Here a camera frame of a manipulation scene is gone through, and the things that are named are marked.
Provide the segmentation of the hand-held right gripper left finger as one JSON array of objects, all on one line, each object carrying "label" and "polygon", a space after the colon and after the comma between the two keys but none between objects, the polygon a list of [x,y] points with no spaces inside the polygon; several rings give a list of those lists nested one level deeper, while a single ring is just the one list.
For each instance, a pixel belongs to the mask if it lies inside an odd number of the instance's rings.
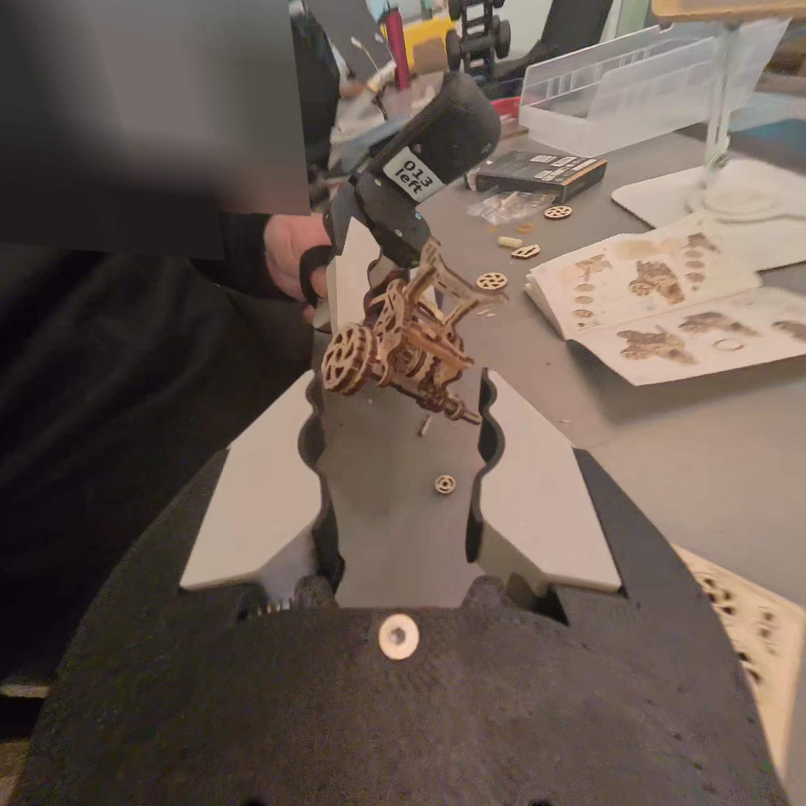
[{"label": "hand-held right gripper left finger", "polygon": [[338,589],[346,563],[318,468],[326,448],[322,408],[321,378],[309,370],[230,445],[183,590],[257,584],[270,604],[285,606],[309,576]]}]

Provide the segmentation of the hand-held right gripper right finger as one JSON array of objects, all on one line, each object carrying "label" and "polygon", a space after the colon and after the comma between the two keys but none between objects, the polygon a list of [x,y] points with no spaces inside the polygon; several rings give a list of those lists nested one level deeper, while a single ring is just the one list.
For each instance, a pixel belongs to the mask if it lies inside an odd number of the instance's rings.
[{"label": "hand-held right gripper right finger", "polygon": [[621,578],[571,441],[499,373],[482,371],[466,559],[541,596],[617,593]]}]

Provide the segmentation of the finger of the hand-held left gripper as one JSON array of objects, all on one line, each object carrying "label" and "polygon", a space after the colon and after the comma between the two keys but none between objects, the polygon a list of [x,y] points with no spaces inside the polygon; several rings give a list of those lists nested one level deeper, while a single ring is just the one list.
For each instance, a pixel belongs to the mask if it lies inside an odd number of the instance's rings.
[{"label": "finger of the hand-held left gripper", "polygon": [[370,229],[356,218],[349,221],[341,254],[327,266],[328,297],[317,304],[313,328],[335,335],[347,325],[363,325],[365,297],[371,290],[369,272],[381,258]]},{"label": "finger of the hand-held left gripper", "polygon": [[369,297],[378,297],[386,292],[388,285],[397,279],[404,279],[404,270],[390,259],[379,259],[368,271],[370,282]]}]

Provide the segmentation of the wooden buggy model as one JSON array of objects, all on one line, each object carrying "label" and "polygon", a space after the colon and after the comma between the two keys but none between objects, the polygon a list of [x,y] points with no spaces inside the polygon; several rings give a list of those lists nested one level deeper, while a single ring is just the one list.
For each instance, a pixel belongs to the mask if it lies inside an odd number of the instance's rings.
[{"label": "wooden buggy model", "polygon": [[480,424],[480,416],[451,388],[474,364],[458,324],[478,308],[506,301],[504,291],[484,291],[467,282],[447,266],[440,245],[429,238],[413,278],[394,280],[378,297],[368,295],[363,325],[377,337],[380,364],[380,378],[368,383],[393,388],[428,413]]}]

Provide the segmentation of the paper instruction booklet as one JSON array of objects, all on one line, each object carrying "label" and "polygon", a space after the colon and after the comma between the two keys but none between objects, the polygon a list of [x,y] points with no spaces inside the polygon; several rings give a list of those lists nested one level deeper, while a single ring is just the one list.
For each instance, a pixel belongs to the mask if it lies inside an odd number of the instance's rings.
[{"label": "paper instruction booklet", "polygon": [[559,337],[633,386],[804,356],[804,297],[762,285],[716,222],[693,214],[536,266],[525,292]]}]

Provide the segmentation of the wooden parts sheet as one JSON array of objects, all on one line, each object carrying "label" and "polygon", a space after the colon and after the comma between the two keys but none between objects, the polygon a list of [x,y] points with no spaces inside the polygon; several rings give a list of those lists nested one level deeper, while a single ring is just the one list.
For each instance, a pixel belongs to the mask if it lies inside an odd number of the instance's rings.
[{"label": "wooden parts sheet", "polygon": [[773,762],[785,775],[801,676],[804,609],[688,549],[672,547],[730,639],[754,694]]}]

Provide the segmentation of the person's left forearm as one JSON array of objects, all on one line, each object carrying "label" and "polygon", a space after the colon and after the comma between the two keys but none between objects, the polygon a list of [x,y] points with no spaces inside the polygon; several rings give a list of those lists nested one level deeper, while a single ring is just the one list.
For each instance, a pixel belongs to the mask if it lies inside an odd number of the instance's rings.
[{"label": "person's left forearm", "polygon": [[278,298],[267,263],[267,214],[221,213],[224,264],[222,283],[238,293],[261,299]]}]

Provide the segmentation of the person's left hand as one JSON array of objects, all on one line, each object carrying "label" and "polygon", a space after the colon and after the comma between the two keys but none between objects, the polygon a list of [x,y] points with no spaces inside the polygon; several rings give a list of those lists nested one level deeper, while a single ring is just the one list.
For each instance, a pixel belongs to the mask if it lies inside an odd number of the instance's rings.
[{"label": "person's left hand", "polygon": [[272,296],[305,303],[303,317],[307,324],[314,322],[316,304],[306,302],[301,286],[300,266],[303,256],[311,249],[326,247],[331,240],[321,213],[308,216],[274,215],[264,230],[264,256],[267,282]]}]

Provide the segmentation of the rack of black dumbbells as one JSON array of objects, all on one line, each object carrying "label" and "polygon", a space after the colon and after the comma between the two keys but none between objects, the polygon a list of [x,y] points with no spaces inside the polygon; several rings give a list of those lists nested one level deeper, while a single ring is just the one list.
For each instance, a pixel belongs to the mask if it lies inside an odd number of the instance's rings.
[{"label": "rack of black dumbbells", "polygon": [[509,55],[511,28],[497,15],[504,1],[447,1],[451,22],[460,24],[445,37],[447,65],[451,72],[463,71],[477,81],[490,81],[497,60]]}]

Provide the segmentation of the yellow box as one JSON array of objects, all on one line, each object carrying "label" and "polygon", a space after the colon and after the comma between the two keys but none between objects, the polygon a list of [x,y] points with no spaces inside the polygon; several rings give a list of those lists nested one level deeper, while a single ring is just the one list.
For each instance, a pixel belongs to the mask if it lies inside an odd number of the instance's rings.
[{"label": "yellow box", "polygon": [[455,30],[448,16],[404,24],[408,67],[413,73],[434,72],[447,67],[447,34]]}]

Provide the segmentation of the black cardboard box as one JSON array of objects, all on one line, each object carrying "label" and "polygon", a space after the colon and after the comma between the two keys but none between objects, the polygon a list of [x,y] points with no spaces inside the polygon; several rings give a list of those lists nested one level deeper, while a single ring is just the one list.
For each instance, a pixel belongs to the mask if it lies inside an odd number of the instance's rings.
[{"label": "black cardboard box", "polygon": [[531,155],[510,151],[484,160],[465,175],[469,189],[484,193],[542,193],[554,202],[564,204],[600,183],[606,173],[607,160],[556,154]]}]

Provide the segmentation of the clear plastic bag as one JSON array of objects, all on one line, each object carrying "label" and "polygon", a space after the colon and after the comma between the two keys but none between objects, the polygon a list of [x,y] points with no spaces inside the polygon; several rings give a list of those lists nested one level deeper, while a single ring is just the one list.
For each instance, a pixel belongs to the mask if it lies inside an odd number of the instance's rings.
[{"label": "clear plastic bag", "polygon": [[543,192],[507,191],[489,195],[467,208],[467,216],[477,217],[495,227],[523,222],[549,207],[554,195]]}]

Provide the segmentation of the translucent plastic container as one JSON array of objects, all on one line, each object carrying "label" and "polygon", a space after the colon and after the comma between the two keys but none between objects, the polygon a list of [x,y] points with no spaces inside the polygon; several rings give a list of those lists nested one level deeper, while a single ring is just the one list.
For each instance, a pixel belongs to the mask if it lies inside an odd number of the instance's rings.
[{"label": "translucent plastic container", "polygon": [[707,123],[719,29],[652,26],[532,65],[520,125],[540,144],[598,156]]}]

